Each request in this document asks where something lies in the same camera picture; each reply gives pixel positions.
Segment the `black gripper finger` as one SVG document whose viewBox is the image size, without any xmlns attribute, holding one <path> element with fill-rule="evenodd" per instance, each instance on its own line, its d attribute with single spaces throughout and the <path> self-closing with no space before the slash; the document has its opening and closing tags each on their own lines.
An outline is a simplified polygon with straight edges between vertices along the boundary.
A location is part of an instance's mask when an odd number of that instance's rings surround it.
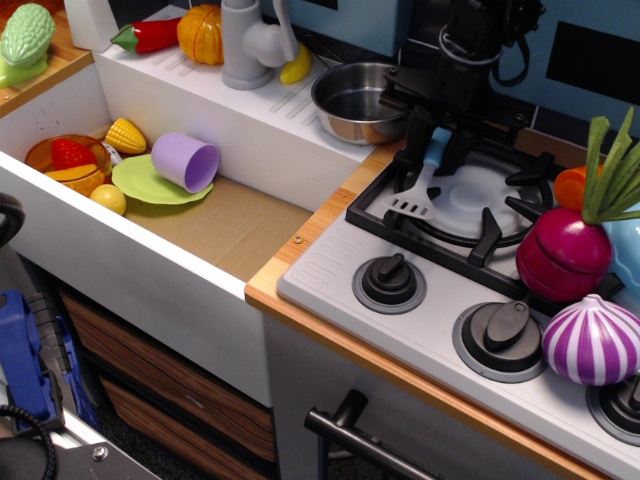
<svg viewBox="0 0 640 480">
<path fill-rule="evenodd" d="M 404 158 L 409 165 L 418 166 L 435 130 L 435 120 L 431 113 L 420 105 L 415 105 L 406 129 Z"/>
<path fill-rule="evenodd" d="M 460 127 L 437 127 L 434 135 L 445 141 L 440 167 L 436 171 L 437 176 L 454 175 L 481 140 L 478 132 Z"/>
</svg>

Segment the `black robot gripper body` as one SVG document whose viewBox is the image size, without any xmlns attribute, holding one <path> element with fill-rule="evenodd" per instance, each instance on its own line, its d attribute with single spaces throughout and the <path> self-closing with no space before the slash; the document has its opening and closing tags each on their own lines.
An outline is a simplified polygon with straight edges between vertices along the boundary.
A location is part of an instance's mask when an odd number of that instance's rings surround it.
<svg viewBox="0 0 640 480">
<path fill-rule="evenodd" d="M 381 102 L 396 109 L 420 106 L 435 120 L 483 133 L 517 133 L 530 126 L 530 106 L 494 91 L 496 58 L 472 62 L 441 52 L 426 68 L 384 71 Z"/>
</svg>

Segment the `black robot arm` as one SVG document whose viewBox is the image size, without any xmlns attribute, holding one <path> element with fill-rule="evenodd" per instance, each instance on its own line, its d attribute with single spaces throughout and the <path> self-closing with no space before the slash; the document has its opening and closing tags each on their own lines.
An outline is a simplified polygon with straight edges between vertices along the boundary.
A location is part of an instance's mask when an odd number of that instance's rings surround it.
<svg viewBox="0 0 640 480">
<path fill-rule="evenodd" d="M 417 171 L 432 134 L 452 130 L 452 152 L 443 158 L 454 172 L 466 154 L 484 140 L 511 147 L 531 118 L 524 102 L 493 90 L 512 87 L 527 76 L 499 76 L 504 48 L 517 46 L 529 56 L 526 36 L 538 26 L 544 7 L 538 1 L 454 1 L 438 36 L 439 56 L 432 68 L 389 67 L 381 104 L 408 115 L 406 145 L 397 162 Z"/>
</svg>

